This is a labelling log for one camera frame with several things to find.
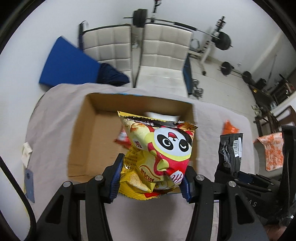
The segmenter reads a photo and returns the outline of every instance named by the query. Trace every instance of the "yellow snack bag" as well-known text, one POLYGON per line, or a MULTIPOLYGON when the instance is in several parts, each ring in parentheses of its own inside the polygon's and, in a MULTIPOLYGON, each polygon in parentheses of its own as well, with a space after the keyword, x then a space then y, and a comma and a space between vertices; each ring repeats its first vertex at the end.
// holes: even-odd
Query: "yellow snack bag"
POLYGON ((196 125, 118 111, 131 141, 123 160, 119 192, 147 200, 168 193, 183 179, 196 125))

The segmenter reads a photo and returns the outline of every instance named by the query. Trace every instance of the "panda eye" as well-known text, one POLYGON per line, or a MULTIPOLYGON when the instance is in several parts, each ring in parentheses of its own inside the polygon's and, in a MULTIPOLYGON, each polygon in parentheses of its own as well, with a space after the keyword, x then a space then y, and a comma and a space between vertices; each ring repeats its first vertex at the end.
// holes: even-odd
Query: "panda eye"
POLYGON ((171 141, 164 135, 157 135, 157 140, 161 144, 161 146, 167 150, 172 150, 174 148, 171 141))
POLYGON ((184 139, 181 139, 179 142, 179 148, 181 151, 186 152, 189 149, 188 142, 184 139))

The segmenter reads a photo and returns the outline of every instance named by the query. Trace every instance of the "black weight plate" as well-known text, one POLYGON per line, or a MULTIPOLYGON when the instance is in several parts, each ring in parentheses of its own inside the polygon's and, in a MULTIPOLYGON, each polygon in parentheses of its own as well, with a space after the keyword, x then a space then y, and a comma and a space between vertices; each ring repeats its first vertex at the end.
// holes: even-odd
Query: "black weight plate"
POLYGON ((221 65, 221 72, 223 75, 229 75, 232 71, 232 66, 229 62, 224 62, 221 65))
POLYGON ((135 10, 133 12, 133 25, 137 28, 143 28, 146 23, 147 9, 135 10))
POLYGON ((216 39, 215 41, 215 45, 218 49, 227 50, 230 48, 231 39, 229 35, 224 32, 219 32, 218 38, 219 39, 216 39))
POLYGON ((252 75, 249 71, 245 71, 242 74, 242 79, 247 83, 250 84, 251 83, 251 79, 252 79, 252 75))

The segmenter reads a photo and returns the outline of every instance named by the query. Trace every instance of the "patterned towel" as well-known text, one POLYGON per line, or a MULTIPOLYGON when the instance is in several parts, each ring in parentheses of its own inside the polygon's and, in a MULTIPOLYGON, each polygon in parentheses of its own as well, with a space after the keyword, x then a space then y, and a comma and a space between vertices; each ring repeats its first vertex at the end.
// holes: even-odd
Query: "patterned towel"
POLYGON ((264 145, 266 171, 270 172, 283 167, 284 140, 281 132, 258 137, 258 140, 264 145))

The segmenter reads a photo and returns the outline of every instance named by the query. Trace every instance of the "barbell bar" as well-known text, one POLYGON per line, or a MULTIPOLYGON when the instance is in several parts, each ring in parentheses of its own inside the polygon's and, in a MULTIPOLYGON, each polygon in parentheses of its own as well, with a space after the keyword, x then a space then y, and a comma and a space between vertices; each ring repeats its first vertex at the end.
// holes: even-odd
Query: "barbell bar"
POLYGON ((229 75, 231 72, 235 72, 237 74, 240 74, 242 76, 242 79, 247 84, 249 84, 252 79, 252 75, 249 71, 245 71, 243 73, 238 72, 237 70, 234 69, 234 67, 229 62, 223 62, 220 67, 221 67, 222 74, 225 76, 229 75))
POLYGON ((209 34, 207 32, 204 32, 202 30, 197 29, 196 27, 187 25, 187 24, 183 24, 183 23, 179 23, 179 22, 174 22, 174 21, 169 21, 169 20, 164 20, 164 19, 158 19, 158 18, 148 18, 147 17, 147 9, 138 9, 135 10, 133 12, 133 16, 132 17, 124 17, 124 19, 132 19, 133 20, 133 25, 136 26, 137 28, 143 28, 146 20, 155 20, 155 21, 162 21, 162 22, 166 22, 166 23, 172 23, 173 25, 179 26, 179 27, 183 27, 183 28, 187 28, 193 31, 198 31, 201 33, 204 33, 208 36, 212 37, 212 42, 215 43, 216 47, 218 49, 221 50, 227 50, 230 47, 232 47, 231 45, 231 39, 229 37, 229 35, 225 34, 224 32, 218 32, 219 35, 215 36, 213 34, 209 34))

